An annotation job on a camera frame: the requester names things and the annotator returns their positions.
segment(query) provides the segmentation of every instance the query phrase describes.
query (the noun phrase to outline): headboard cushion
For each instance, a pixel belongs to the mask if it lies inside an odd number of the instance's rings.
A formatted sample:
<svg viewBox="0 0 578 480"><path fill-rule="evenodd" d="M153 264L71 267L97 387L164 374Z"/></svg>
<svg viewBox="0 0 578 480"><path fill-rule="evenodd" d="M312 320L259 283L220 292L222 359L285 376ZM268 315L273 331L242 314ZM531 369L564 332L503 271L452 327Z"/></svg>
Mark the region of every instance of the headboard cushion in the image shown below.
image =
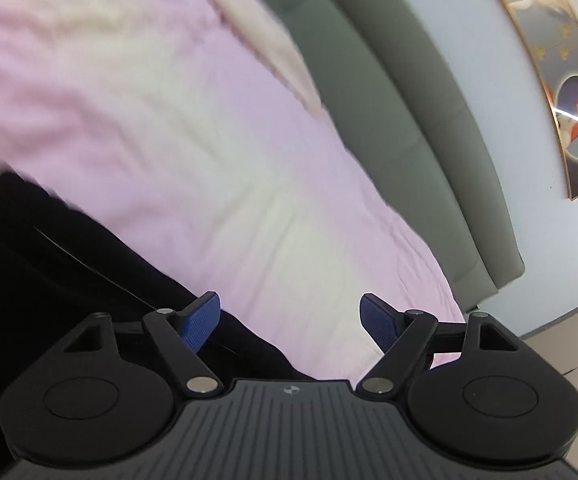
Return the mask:
<svg viewBox="0 0 578 480"><path fill-rule="evenodd" d="M303 53L343 142L427 242L461 308L520 275L482 137L403 1L265 1Z"/></svg>

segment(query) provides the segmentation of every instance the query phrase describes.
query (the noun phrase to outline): headboard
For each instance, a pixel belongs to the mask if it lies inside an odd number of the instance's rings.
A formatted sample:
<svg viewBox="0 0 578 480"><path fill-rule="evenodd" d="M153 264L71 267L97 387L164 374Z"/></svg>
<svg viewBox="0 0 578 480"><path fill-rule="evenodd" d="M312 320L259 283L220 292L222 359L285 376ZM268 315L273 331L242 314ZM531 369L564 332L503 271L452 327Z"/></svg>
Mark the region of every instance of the headboard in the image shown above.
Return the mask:
<svg viewBox="0 0 578 480"><path fill-rule="evenodd" d="M403 0L265 0L348 150L427 242L467 311L525 269L490 155Z"/></svg>

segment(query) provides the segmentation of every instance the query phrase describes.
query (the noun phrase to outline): blanket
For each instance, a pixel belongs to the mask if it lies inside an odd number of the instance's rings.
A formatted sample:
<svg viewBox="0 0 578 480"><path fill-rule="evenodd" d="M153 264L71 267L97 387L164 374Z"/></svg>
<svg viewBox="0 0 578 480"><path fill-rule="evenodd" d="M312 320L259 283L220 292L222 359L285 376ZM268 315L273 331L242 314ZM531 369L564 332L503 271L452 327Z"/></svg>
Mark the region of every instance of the blanket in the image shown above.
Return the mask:
<svg viewBox="0 0 578 480"><path fill-rule="evenodd" d="M237 1L0 0L0 168L194 294L218 292L301 372L355 383L382 355L359 322L364 293L463 316L299 54L283 63L286 41L260 41L278 22L239 26Z"/></svg>

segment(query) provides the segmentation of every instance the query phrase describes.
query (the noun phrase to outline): circular cap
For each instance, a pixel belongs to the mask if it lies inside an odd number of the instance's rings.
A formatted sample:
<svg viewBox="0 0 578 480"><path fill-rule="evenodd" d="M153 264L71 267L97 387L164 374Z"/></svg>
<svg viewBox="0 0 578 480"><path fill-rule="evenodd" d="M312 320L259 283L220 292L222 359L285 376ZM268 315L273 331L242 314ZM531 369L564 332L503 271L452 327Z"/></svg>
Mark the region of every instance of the circular cap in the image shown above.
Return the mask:
<svg viewBox="0 0 578 480"><path fill-rule="evenodd" d="M196 394L208 394L218 387L218 381L212 377L194 377L187 381L187 388Z"/></svg>
<svg viewBox="0 0 578 480"><path fill-rule="evenodd" d="M464 401L482 415L514 418L538 404L538 394L525 381L511 377L481 377L467 384Z"/></svg>
<svg viewBox="0 0 578 480"><path fill-rule="evenodd" d="M393 383L384 377L372 377L363 381L363 388L373 394L386 394L393 389Z"/></svg>
<svg viewBox="0 0 578 480"><path fill-rule="evenodd" d="M44 405L53 415L85 420L108 412L118 402L118 389L109 381L76 377L53 386L44 396Z"/></svg>

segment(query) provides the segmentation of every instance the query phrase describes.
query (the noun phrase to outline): crosshair logo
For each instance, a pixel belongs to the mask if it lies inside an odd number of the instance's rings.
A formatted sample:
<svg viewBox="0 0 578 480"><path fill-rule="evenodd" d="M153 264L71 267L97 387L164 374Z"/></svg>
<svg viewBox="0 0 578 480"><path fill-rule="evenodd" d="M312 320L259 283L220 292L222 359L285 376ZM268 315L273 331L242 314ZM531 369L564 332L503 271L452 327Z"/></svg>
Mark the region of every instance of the crosshair logo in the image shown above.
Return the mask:
<svg viewBox="0 0 578 480"><path fill-rule="evenodd" d="M298 388L295 384L292 384L291 386L287 386L286 388L283 388L283 391L287 395L294 396L294 395L300 393L300 388Z"/></svg>

